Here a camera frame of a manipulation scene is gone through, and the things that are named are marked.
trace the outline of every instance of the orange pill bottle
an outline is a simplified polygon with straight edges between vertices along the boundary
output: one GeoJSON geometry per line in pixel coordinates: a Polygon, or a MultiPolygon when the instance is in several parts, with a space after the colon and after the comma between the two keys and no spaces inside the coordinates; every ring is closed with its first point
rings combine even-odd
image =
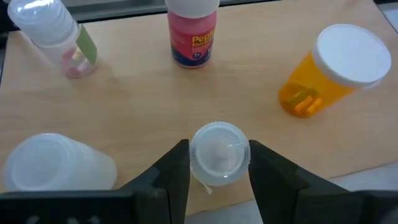
{"type": "Polygon", "coordinates": [[[324,29],[314,48],[279,90],[288,113],[309,118],[353,91],[379,83],[391,55],[372,32],[351,24],[324,29]]]}

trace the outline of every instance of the bottle label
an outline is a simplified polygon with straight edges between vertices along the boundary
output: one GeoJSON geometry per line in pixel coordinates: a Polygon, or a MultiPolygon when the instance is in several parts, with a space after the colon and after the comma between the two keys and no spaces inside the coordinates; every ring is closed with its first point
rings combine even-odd
{"type": "Polygon", "coordinates": [[[97,47],[83,25],[73,47],[63,55],[61,64],[70,78],[80,78],[89,74],[97,63],[97,47]]]}
{"type": "Polygon", "coordinates": [[[201,34],[184,34],[170,26],[170,41],[174,59],[186,67],[199,67],[211,55],[215,27],[201,34]]]}

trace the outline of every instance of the white plastic container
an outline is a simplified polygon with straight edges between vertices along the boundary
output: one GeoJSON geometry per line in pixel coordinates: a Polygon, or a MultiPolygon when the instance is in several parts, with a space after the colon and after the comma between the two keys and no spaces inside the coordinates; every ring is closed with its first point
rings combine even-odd
{"type": "Polygon", "coordinates": [[[250,163],[250,145],[233,124],[214,122],[194,135],[190,145],[191,171],[203,184],[221,186],[237,181],[250,163]]]}
{"type": "Polygon", "coordinates": [[[61,0],[12,0],[8,15],[68,77],[84,77],[95,69],[96,45],[61,0]]]}
{"type": "Polygon", "coordinates": [[[4,167],[4,183],[11,191],[109,190],[116,176],[112,158],[54,133],[26,139],[4,167]]]}

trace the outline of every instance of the gray floor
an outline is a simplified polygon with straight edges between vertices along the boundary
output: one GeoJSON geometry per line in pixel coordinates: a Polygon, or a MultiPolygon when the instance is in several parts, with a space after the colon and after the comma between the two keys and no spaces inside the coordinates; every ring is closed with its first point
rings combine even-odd
{"type": "MultiPolygon", "coordinates": [[[[398,164],[366,170],[331,180],[347,190],[398,190],[398,164]]],[[[190,215],[186,224],[261,224],[255,201],[190,215]]]]}

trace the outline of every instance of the white bottle cap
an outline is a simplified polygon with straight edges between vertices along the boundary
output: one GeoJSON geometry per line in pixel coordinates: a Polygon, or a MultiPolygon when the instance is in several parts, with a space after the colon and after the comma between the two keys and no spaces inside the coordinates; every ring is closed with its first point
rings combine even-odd
{"type": "Polygon", "coordinates": [[[209,16],[217,10],[220,0],[165,0],[167,8],[174,14],[190,19],[209,16]]]}
{"type": "Polygon", "coordinates": [[[61,0],[12,0],[7,11],[10,19],[40,46],[62,43],[77,26],[61,0]]]}
{"type": "Polygon", "coordinates": [[[248,169],[249,141],[233,124],[210,123],[194,135],[190,145],[190,158],[193,175],[203,184],[230,184],[248,169]]]}
{"type": "Polygon", "coordinates": [[[116,180],[112,158],[60,134],[38,134],[11,153],[4,183],[12,191],[108,190],[116,180]]]}
{"type": "Polygon", "coordinates": [[[372,32],[351,24],[324,29],[312,50],[317,67],[333,81],[350,87],[377,84],[391,67],[391,55],[372,32]]]}

